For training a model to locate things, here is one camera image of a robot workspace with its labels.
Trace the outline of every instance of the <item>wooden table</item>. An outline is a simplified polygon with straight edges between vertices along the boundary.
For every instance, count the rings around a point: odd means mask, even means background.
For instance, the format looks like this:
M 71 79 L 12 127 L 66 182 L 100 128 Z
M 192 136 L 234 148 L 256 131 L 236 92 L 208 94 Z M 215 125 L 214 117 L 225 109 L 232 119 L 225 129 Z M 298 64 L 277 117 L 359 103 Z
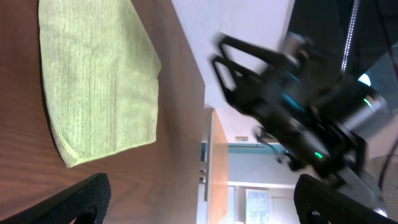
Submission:
M 105 223 L 195 223 L 204 83 L 171 0 L 133 4 L 162 62 L 157 141 L 67 169 L 45 115 L 38 1 L 0 1 L 0 219 L 105 172 Z

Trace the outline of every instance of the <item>cloth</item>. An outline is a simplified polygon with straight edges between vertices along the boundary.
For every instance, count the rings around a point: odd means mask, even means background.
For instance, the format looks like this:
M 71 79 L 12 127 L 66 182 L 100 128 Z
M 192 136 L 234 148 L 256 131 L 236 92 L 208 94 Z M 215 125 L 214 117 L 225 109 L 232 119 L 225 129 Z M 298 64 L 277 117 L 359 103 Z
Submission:
M 52 134 L 67 167 L 156 140 L 160 61 L 130 0 L 40 0 Z

